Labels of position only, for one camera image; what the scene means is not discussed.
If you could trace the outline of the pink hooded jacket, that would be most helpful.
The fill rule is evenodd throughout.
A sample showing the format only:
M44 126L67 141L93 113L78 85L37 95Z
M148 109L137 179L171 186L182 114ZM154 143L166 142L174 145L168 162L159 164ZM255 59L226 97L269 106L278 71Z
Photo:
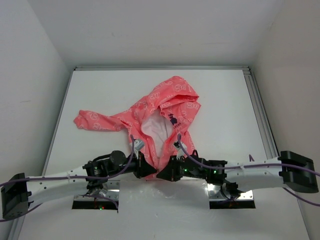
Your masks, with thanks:
M178 153L174 143L178 135L188 153L196 148L189 133L201 104L199 95L182 77L173 76L158 84L129 109L112 116L94 111L80 110L74 123L88 131L128 134L144 143L141 152L148 164L158 172L168 164L170 156Z

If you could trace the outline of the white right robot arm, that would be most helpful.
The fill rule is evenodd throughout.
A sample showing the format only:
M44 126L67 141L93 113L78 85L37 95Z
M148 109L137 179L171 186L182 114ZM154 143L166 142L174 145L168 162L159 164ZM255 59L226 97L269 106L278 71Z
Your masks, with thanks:
M280 156L262 162L229 164L225 160L206 160L194 150L187 157L171 156L156 177L170 182L182 177L205 180L223 186L230 196L268 188L289 188L307 194L319 191L313 160L292 151L282 151Z

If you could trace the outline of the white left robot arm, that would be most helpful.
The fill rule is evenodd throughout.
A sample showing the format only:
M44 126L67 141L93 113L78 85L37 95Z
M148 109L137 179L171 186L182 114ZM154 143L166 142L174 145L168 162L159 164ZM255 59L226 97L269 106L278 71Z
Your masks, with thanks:
M141 179L157 170L145 160L143 153L126 156L120 150L98 156L83 166L46 176L15 174L0 185L1 222L17 219L41 204L74 195L89 195L102 189L109 179L133 173Z

